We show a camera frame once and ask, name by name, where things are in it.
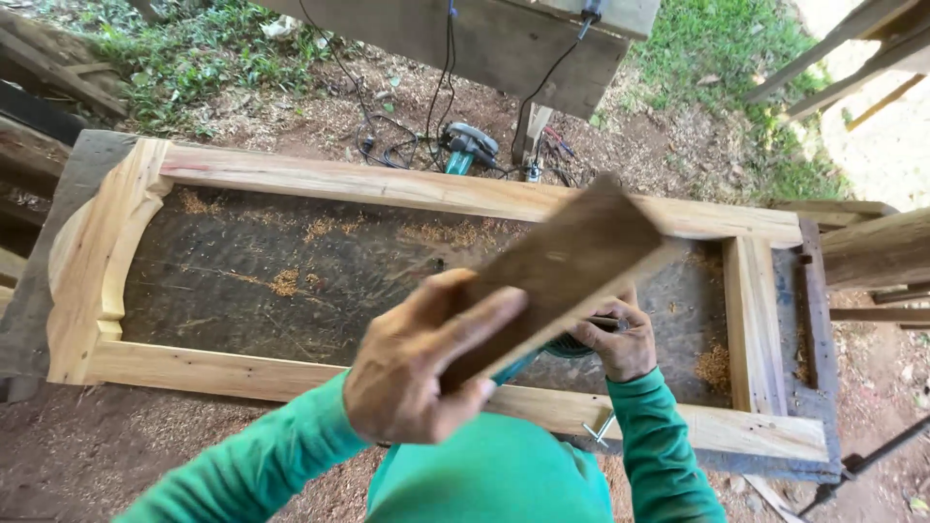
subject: grass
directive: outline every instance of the grass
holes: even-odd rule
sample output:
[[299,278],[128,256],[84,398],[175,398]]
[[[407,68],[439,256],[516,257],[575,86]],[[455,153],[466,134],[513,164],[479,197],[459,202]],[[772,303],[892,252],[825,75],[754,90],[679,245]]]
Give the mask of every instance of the grass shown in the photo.
[[126,94],[145,134],[211,135],[183,109],[234,86],[303,95],[312,88],[308,66],[329,56],[307,26],[284,41],[267,38],[260,25],[278,15],[245,0],[206,9],[165,4],[167,22],[149,26],[126,0],[88,2],[71,28],[92,36],[99,54],[131,78]]
[[[790,104],[830,83],[805,72],[771,101],[749,105],[741,95],[815,44],[782,0],[663,2],[649,41],[634,45],[645,101],[656,109],[702,103],[714,114],[741,111],[751,123],[752,152],[743,168],[759,199],[840,198],[847,182],[819,142],[818,121],[779,124]],[[699,85],[702,78],[719,80]]]

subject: green long sleeve shirt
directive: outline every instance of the green long sleeve shirt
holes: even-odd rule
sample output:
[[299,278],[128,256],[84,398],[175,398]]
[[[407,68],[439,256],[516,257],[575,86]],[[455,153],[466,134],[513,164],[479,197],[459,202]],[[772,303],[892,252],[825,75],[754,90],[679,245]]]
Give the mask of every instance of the green long sleeve shirt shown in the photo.
[[[304,484],[367,444],[342,403],[345,374],[167,473],[116,521],[265,521]],[[725,521],[658,369],[607,388],[639,522]],[[440,445],[394,445],[371,481],[367,521],[612,521],[594,456],[531,422],[482,413]]]

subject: curved wooden piece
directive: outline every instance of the curved wooden piece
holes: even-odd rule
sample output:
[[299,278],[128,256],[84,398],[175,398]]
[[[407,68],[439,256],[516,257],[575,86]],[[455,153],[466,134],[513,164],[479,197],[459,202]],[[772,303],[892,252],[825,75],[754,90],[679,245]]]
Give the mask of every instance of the curved wooden piece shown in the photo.
[[100,190],[55,238],[48,276],[55,305],[48,316],[50,382],[89,384],[90,355],[119,340],[123,288],[142,231],[171,181],[158,174],[169,141],[140,139]]

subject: wooden frame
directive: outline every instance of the wooden frame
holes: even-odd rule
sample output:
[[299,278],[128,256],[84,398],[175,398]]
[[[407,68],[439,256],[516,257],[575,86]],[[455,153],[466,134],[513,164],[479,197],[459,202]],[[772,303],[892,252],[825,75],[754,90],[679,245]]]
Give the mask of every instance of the wooden frame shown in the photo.
[[[97,195],[62,227],[51,249],[48,276],[54,307],[47,322],[49,381],[117,382],[287,401],[345,370],[120,341],[129,264],[142,232],[175,183],[529,221],[543,220],[575,192],[139,139],[104,178]],[[636,199],[670,235],[724,239],[741,233],[783,247],[801,242],[793,213]],[[747,346],[746,351],[755,348]],[[610,408],[608,396],[509,385],[500,387],[488,404],[489,410],[578,436],[586,434],[583,422],[595,425]],[[688,423],[695,449],[815,463],[830,460],[820,420],[690,405],[678,410]],[[607,437],[620,439],[622,434],[615,426]]]

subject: dirt ground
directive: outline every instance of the dirt ground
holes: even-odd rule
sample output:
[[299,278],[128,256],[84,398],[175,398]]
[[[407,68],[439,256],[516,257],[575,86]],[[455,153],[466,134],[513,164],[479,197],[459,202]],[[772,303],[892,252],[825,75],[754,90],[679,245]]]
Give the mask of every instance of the dirt ground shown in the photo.
[[[382,101],[393,104],[392,116],[399,122],[422,128],[438,71],[373,47],[347,66],[364,76],[365,89],[387,93]],[[333,63],[317,66],[314,73],[325,79],[324,93],[295,100],[284,94],[230,89],[192,110],[216,130],[207,141],[212,144],[363,162],[352,145],[362,116],[351,84]],[[605,106],[617,107],[617,100],[627,85],[636,82],[636,76],[630,66],[622,68]],[[393,77],[400,78],[397,87],[391,85]],[[443,100],[437,105],[445,107]],[[498,158],[509,164],[507,151],[516,112],[516,99],[457,80],[456,100],[447,120],[464,121],[488,132],[501,144]],[[551,126],[576,156],[553,152],[547,144],[546,165],[564,168],[582,184],[594,173],[615,170],[634,193],[750,202],[752,182],[739,168],[747,147],[742,139],[746,123],[740,114],[714,118],[699,106],[682,112],[644,107],[632,113],[608,111],[601,129],[562,114],[553,117]],[[392,140],[391,131],[380,128],[379,139]],[[865,145],[845,145],[847,151],[858,146]],[[670,163],[670,153],[681,158],[675,160],[678,163]],[[426,161],[422,146],[418,161],[415,167]],[[559,183],[551,173],[544,181]],[[877,182],[875,191],[888,185],[892,184]],[[858,186],[857,193],[867,195],[870,187]],[[906,195],[900,198],[908,200]],[[867,303],[869,298],[844,294],[831,299],[848,305]],[[856,323],[834,324],[834,335],[841,371],[838,410],[843,454],[865,454],[930,409],[928,342],[925,336],[894,327]],[[0,453],[0,516],[106,519],[125,509],[165,471],[241,430],[271,407],[116,385],[82,389],[43,384],[35,398],[0,406],[4,448]],[[309,483],[274,521],[361,521],[367,484],[382,457],[383,450],[374,448],[335,467]],[[631,521],[630,490],[621,460],[602,459],[601,463],[610,482],[615,519]],[[738,478],[709,476],[731,521],[780,521],[752,487]],[[913,513],[909,503],[911,498],[930,496],[925,491],[928,478],[930,445],[921,437],[845,487],[835,502],[817,509],[810,518],[923,521],[925,516]],[[773,485],[794,507],[804,506],[813,497],[811,484],[776,481]]]

